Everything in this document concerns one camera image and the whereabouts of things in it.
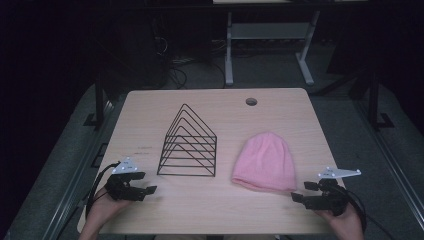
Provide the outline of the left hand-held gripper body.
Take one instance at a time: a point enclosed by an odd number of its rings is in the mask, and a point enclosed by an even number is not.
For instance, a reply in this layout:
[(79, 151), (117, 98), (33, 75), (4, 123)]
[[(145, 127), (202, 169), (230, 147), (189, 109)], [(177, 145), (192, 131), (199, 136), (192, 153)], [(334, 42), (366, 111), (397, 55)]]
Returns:
[(141, 172), (130, 157), (120, 161), (112, 170), (108, 178), (105, 189), (114, 200), (137, 201), (136, 189), (130, 185), (129, 173)]

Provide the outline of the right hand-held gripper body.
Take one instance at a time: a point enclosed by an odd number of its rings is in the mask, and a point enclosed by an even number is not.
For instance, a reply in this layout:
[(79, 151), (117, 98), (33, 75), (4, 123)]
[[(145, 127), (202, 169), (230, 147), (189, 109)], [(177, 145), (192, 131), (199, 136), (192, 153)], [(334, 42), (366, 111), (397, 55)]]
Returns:
[(345, 177), (359, 176), (361, 171), (345, 170), (332, 167), (326, 167), (318, 174), (320, 178), (320, 191), (322, 198), (327, 202), (326, 207), (321, 207), (318, 210), (329, 210), (334, 216), (339, 216), (345, 212), (348, 204), (351, 204), (356, 213), (361, 216), (362, 208), (356, 200), (353, 199), (351, 193), (345, 187), (339, 185), (338, 180)]

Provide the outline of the pink knit beanie hat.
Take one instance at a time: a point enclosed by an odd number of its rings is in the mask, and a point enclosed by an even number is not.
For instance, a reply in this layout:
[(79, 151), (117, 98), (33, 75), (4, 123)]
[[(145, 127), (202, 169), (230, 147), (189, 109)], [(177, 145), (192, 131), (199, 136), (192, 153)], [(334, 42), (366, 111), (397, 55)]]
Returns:
[(251, 137), (235, 162), (231, 181), (254, 191), (295, 191), (295, 167), (287, 143), (273, 132)]

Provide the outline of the black wire file rack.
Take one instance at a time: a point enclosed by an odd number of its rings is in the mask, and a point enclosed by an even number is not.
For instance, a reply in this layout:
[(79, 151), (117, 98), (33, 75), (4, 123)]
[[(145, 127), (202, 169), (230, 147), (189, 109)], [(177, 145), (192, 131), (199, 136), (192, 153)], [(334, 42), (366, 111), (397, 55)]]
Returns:
[(165, 134), (157, 174), (215, 177), (217, 141), (200, 116), (182, 104)]

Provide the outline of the person's right hand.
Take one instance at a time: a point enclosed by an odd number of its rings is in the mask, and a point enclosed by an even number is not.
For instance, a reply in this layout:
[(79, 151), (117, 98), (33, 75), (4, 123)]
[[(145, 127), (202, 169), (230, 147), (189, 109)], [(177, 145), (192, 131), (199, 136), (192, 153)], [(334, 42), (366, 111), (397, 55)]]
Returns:
[(351, 204), (348, 204), (345, 212), (339, 216), (334, 216), (329, 210), (315, 210), (314, 213), (329, 224), (339, 240), (345, 232), (362, 231), (360, 218)]

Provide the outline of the person's left hand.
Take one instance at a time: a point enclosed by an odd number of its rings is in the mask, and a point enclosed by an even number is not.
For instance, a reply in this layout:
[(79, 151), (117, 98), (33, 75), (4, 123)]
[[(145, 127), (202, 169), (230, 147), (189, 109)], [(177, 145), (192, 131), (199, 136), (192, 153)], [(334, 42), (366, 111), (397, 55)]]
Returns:
[(95, 194), (95, 198), (83, 229), (98, 229), (100, 232), (108, 221), (132, 204), (128, 200), (114, 200), (104, 187)]

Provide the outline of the black metal stand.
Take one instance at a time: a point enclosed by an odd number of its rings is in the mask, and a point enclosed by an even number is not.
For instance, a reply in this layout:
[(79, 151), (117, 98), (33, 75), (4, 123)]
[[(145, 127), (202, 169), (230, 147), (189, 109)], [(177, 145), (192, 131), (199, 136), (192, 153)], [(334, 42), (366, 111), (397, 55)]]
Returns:
[(367, 74), (368, 77), (368, 123), (375, 131), (379, 131), (381, 128), (393, 128), (394, 124), (390, 117), (386, 113), (380, 113), (378, 111), (379, 106), (379, 78), (377, 70), (371, 68)]
[(90, 113), (85, 121), (84, 126), (91, 126), (95, 131), (98, 131), (105, 119), (105, 93), (104, 93), (104, 85), (102, 82), (102, 77), (97, 76), (94, 82), (94, 90), (95, 90), (95, 112)]

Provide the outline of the white metal desk frame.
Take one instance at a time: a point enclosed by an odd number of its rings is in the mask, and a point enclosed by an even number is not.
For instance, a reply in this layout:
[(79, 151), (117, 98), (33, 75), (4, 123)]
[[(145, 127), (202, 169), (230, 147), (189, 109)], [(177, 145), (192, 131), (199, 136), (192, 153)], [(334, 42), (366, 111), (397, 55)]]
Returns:
[(235, 23), (232, 13), (227, 14), (225, 85), (234, 84), (232, 64), (233, 40), (303, 40), (304, 46), (295, 54), (296, 61), (305, 83), (314, 84), (313, 77), (306, 62), (306, 57), (315, 33), (320, 11), (315, 11), (309, 22), (295, 23)]

